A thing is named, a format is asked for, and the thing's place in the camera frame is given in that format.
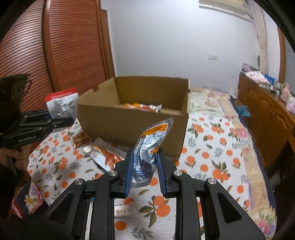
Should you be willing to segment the person's left hand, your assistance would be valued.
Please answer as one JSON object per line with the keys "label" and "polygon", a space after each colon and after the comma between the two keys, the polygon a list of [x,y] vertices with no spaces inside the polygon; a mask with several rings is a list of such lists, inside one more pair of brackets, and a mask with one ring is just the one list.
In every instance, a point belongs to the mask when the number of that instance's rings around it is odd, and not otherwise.
{"label": "person's left hand", "polygon": [[15,161],[15,166],[19,170],[25,170],[29,164],[31,145],[24,145],[20,150],[10,150],[7,148],[1,148],[0,150],[0,162],[4,167],[8,167],[8,157],[13,157]]}

